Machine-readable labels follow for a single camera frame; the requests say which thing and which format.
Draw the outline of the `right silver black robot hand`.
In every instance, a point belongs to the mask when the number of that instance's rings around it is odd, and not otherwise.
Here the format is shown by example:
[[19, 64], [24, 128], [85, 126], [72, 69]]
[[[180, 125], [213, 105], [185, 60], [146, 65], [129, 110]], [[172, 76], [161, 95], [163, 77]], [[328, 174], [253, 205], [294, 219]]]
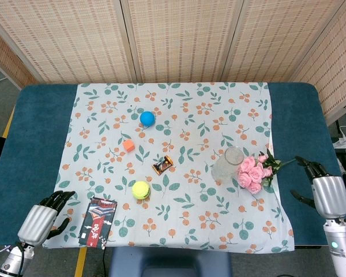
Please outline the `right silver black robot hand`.
[[324, 219], [336, 219], [346, 216], [346, 188], [343, 178], [329, 174], [325, 168], [317, 162], [308, 161], [300, 156], [295, 159], [304, 170], [311, 182], [313, 198], [301, 196], [297, 191], [291, 190], [291, 194], [297, 201], [317, 210]]

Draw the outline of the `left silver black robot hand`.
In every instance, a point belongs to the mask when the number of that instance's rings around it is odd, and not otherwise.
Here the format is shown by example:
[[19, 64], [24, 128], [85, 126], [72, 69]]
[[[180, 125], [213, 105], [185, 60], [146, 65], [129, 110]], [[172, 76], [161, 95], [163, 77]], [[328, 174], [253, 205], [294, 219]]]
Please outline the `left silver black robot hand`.
[[26, 245], [38, 246], [45, 240], [60, 235], [70, 219], [64, 219], [57, 229], [53, 230], [52, 227], [67, 201], [75, 193], [59, 190], [34, 205], [17, 233], [19, 241]]

